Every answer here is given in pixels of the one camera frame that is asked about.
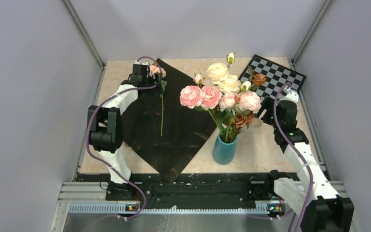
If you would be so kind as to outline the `white flower stem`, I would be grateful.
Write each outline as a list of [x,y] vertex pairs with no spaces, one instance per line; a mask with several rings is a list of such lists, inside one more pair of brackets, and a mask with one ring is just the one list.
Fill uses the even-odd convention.
[[235,54],[226,55],[226,63],[217,62],[207,68],[207,77],[211,83],[216,86],[222,93],[234,92],[239,93],[241,82],[236,75],[229,72],[231,64],[235,62]]

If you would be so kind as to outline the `light pink flower stem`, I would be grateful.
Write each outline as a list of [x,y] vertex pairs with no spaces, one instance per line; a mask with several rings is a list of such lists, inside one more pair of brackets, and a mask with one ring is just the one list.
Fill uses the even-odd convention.
[[245,81],[239,93],[228,92],[219,102],[216,113],[220,125],[220,138],[224,143],[234,142],[237,136],[253,126],[255,115],[261,108],[258,86]]

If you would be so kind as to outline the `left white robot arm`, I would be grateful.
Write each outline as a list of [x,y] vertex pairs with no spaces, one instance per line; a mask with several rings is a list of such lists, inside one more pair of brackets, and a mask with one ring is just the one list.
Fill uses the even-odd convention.
[[159,91],[163,76],[164,72],[157,63],[135,62],[132,73],[118,90],[99,105],[90,106],[87,111],[86,149],[94,159],[97,157],[90,148],[100,153],[98,160],[110,172],[108,191],[117,192],[124,200],[134,197],[136,187],[129,180],[132,172],[120,151],[124,140],[122,113],[137,100],[140,91]]

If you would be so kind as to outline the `large pink peony stem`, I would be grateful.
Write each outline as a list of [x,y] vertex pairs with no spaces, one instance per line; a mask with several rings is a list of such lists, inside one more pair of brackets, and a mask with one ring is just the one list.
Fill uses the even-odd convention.
[[196,73],[193,80],[195,85],[186,86],[181,90],[180,104],[189,109],[208,112],[220,130],[222,141],[231,143],[232,139],[227,128],[227,116],[220,112],[220,100],[223,94],[216,87],[205,86],[201,73]]

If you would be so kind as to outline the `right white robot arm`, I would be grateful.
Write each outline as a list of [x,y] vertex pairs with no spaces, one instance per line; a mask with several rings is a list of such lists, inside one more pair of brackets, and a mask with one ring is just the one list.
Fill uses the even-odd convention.
[[348,232],[354,204],[343,197],[328,181],[316,161],[305,133],[297,127],[297,103],[284,97],[266,97],[259,113],[261,120],[273,127],[274,140],[295,168],[303,188],[292,178],[273,170],[264,186],[270,199],[281,197],[297,216],[296,232]]

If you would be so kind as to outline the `peach flower stem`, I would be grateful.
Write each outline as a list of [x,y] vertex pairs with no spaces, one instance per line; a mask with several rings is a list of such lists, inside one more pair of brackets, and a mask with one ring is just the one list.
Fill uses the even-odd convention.
[[163,123],[164,123],[164,92],[165,92],[165,87],[167,85],[167,81],[165,80],[166,77],[166,71],[160,67],[160,65],[157,62],[154,62],[151,66],[151,74],[152,76],[157,76],[157,88],[158,88],[158,93],[161,98],[161,127],[160,127],[160,136],[163,136]]

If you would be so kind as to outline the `black wrapping sheet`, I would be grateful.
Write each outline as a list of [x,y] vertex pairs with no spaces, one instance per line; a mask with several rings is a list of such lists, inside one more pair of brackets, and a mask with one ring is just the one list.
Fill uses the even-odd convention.
[[180,91],[194,82],[161,59],[163,97],[140,96],[122,114],[124,142],[169,182],[175,181],[217,128],[208,112],[180,104]]

